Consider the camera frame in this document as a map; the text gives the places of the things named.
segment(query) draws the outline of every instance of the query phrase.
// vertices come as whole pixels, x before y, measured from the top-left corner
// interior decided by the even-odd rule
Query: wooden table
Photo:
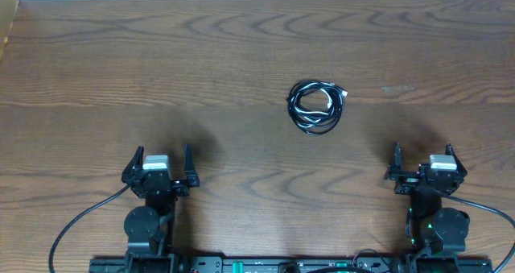
[[[21,2],[0,64],[0,271],[46,271],[83,209],[122,187],[138,145],[201,187],[179,200],[175,245],[228,256],[398,252],[409,200],[383,180],[452,142],[456,193],[515,216],[515,0]],[[286,112],[303,78],[349,91],[338,127]],[[123,255],[132,192],[65,235],[58,272]],[[466,254],[497,265],[515,233],[471,216]],[[511,262],[508,270],[515,270]]]

